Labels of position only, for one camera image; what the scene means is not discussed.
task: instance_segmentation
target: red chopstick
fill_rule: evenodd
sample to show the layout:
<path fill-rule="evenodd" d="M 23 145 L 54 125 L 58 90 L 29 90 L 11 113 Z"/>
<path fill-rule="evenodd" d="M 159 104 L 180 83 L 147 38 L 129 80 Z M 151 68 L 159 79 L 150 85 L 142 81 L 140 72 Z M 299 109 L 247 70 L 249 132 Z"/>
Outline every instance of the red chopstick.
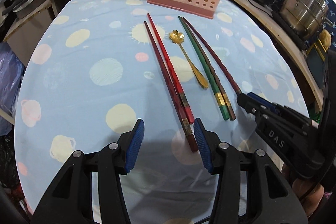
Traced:
<path fill-rule="evenodd" d="M 221 68 L 221 70 L 224 72 L 226 78 L 228 79 L 228 81 L 230 82 L 232 88 L 234 89 L 234 91 L 236 92 L 237 95 L 241 94 L 242 91 L 240 90 L 239 86 L 237 85 L 237 83 L 234 81 L 232 75 L 228 72 L 227 68 L 224 66 L 224 64 L 222 63 L 222 61 L 219 59 L 219 57 L 216 55 L 216 53 L 213 51 L 213 49 L 211 49 L 211 47 L 209 46 L 209 44 L 205 41 L 205 39 L 199 34 L 198 31 L 196 31 L 196 29 L 190 24 L 189 21 L 187 21 L 184 18 L 185 22 L 189 25 L 189 27 L 193 30 L 193 32 L 198 36 L 198 38 L 202 41 L 202 43 L 204 44 L 204 46 L 207 48 L 207 50 L 210 52 L 211 56 L 214 58 L 214 60 L 217 62 L 217 64 L 219 65 L 219 67 Z"/>
<path fill-rule="evenodd" d="M 196 152 L 198 150 L 197 142 L 196 142 L 194 134 L 193 134 L 193 132 L 190 128 L 190 124 L 188 122 L 188 118 L 186 116 L 185 109 L 181 105 L 181 100 L 176 93 L 174 85 L 173 85 L 173 83 L 170 79 L 169 73 L 167 71 L 166 65 L 164 64 L 164 61 L 161 57 L 159 49 L 158 49 L 158 47 L 155 43 L 154 37 L 152 36 L 151 30 L 149 29 L 147 22 L 144 22 L 144 24 L 146 26 L 149 38 L 152 42 L 157 61 L 159 62 L 159 65 L 160 65 L 160 68 L 161 68 L 161 71 L 162 71 L 162 74 L 163 74 L 163 78 L 165 79 L 170 97 L 171 97 L 171 99 L 174 103 L 174 107 L 176 109 L 176 113 L 177 113 L 178 118 L 180 120 L 180 123 L 182 125 L 185 137 L 188 140 L 191 151 Z"/>
<path fill-rule="evenodd" d="M 163 42 L 162 42 L 161 37 L 160 37 L 160 35 L 159 35 L 156 27 L 155 27 L 155 24 L 154 24 L 154 22 L 153 22 L 153 20 L 151 18 L 151 15 L 147 14 L 147 16 L 148 16 L 148 19 L 149 19 L 149 21 L 151 23 L 151 26 L 153 28 L 154 34 L 156 36 L 156 39 L 159 42 L 159 46 L 161 48 L 163 57 L 166 60 L 166 64 L 168 66 L 170 77 L 171 77 L 171 79 L 173 81 L 173 85 L 175 87 L 175 90 L 176 90 L 176 92 L 178 93 L 178 95 L 179 95 L 179 97 L 181 99 L 181 102 L 182 102 L 182 105 L 184 107 L 185 113 L 187 115 L 188 121 L 189 121 L 189 123 L 194 123 L 194 121 L 195 121 L 194 115 L 193 115 L 193 113 L 191 111 L 191 108 L 190 108 L 190 105 L 189 105 L 189 103 L 187 101 L 187 97 L 184 94 L 184 91 L 183 91 L 183 88 L 182 88 L 181 83 L 179 81 L 179 78 L 177 77 L 177 75 L 175 73 L 173 64 L 170 62 L 168 53 L 167 53 L 167 51 L 165 49 L 165 46 L 163 45 Z"/>

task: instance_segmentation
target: plastic bag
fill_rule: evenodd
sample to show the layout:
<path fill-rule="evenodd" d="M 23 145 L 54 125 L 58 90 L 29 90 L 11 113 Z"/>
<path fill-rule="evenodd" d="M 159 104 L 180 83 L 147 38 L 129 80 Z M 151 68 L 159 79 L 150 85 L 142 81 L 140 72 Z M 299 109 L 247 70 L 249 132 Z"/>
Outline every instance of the plastic bag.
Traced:
<path fill-rule="evenodd" d="M 20 85 L 24 66 L 7 42 L 0 43 L 0 107 L 12 115 L 12 108 Z M 10 131 L 7 121 L 0 119 L 0 136 Z"/>
<path fill-rule="evenodd" d="M 15 96 L 15 99 L 14 99 L 14 103 L 13 103 L 13 106 L 12 106 L 12 117 L 13 118 L 15 118 L 15 115 L 16 115 L 16 106 L 17 106 L 17 101 L 19 99 L 19 93 L 20 93 L 20 88 L 17 89 L 16 96 Z"/>
<path fill-rule="evenodd" d="M 13 189 L 19 183 L 14 154 L 14 130 L 7 136 L 0 137 L 0 184 Z"/>

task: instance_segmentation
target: gold spoon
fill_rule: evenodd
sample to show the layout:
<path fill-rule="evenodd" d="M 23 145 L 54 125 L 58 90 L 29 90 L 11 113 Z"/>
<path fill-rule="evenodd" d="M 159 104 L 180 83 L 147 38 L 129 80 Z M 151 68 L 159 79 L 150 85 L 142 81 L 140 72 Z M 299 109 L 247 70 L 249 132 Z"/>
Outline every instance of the gold spoon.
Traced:
<path fill-rule="evenodd" d="M 184 42 L 184 34 L 178 32 L 177 30 L 174 30 L 169 34 L 169 38 L 173 41 L 173 43 L 178 44 L 180 46 L 185 58 L 187 59 L 189 65 L 191 66 L 191 69 L 193 70 L 194 75 L 196 76 L 198 83 L 201 85 L 201 87 L 207 89 L 209 87 L 208 81 L 205 79 L 202 73 L 200 73 L 200 71 L 195 67 L 195 65 L 192 63 L 187 53 L 185 52 L 184 48 L 182 47 L 182 43 Z"/>

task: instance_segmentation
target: gold band on chopstick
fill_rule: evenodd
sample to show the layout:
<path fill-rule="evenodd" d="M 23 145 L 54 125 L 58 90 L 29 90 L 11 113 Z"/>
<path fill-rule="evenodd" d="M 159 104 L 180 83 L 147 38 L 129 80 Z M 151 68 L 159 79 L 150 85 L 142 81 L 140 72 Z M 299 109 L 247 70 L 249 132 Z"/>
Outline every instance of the gold band on chopstick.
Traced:
<path fill-rule="evenodd" d="M 180 92 L 178 95 L 180 96 L 182 105 L 183 105 L 184 107 L 188 107 L 188 106 L 189 106 L 189 103 L 188 103 L 188 101 L 187 101 L 187 97 L 185 96 L 184 92 Z"/>
<path fill-rule="evenodd" d="M 225 101 L 223 99 L 223 95 L 220 92 L 217 92 L 215 94 L 215 97 L 216 97 L 216 100 L 217 100 L 217 103 L 218 103 L 219 106 L 225 106 Z"/>
<path fill-rule="evenodd" d="M 226 103 L 226 105 L 227 105 L 228 107 L 231 106 L 231 103 L 230 103 L 229 98 L 227 97 L 227 94 L 224 93 L 224 94 L 222 94 L 222 95 L 223 95 L 224 102 Z"/>
<path fill-rule="evenodd" d="M 184 131 L 184 134 L 186 136 L 192 135 L 193 131 L 191 130 L 191 127 L 190 127 L 190 124 L 188 122 L 188 119 L 187 118 L 183 119 L 182 122 L 183 122 L 183 129 L 184 129 L 183 131 Z"/>

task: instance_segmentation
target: blue tablecloth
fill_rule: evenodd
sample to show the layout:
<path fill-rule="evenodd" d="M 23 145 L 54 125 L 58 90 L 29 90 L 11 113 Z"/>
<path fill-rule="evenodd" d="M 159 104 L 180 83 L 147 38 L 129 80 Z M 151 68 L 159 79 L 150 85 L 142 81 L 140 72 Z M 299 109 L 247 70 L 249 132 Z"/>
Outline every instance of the blue tablecloth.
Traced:
<path fill-rule="evenodd" d="M 279 163 L 254 133 L 253 117 L 237 106 L 233 89 L 210 55 L 237 119 L 224 121 L 211 88 L 197 84 L 183 53 L 168 38 L 174 29 L 183 31 L 178 15 L 207 40 L 243 92 L 308 115 L 297 82 L 271 39 L 228 0 L 221 0 L 213 20 L 146 0 L 72 0 L 39 42 L 18 100 L 16 161 L 33 210 L 72 151 L 99 151 L 141 118 L 142 147 L 135 168 L 121 178 L 132 223 L 189 224 L 210 214 L 217 178 L 185 141 L 145 31 L 147 12 L 164 39 L 194 116 L 222 141 L 245 151 L 263 148 Z M 205 75 L 188 38 L 183 46 Z M 96 193 L 93 205 L 97 220 Z"/>

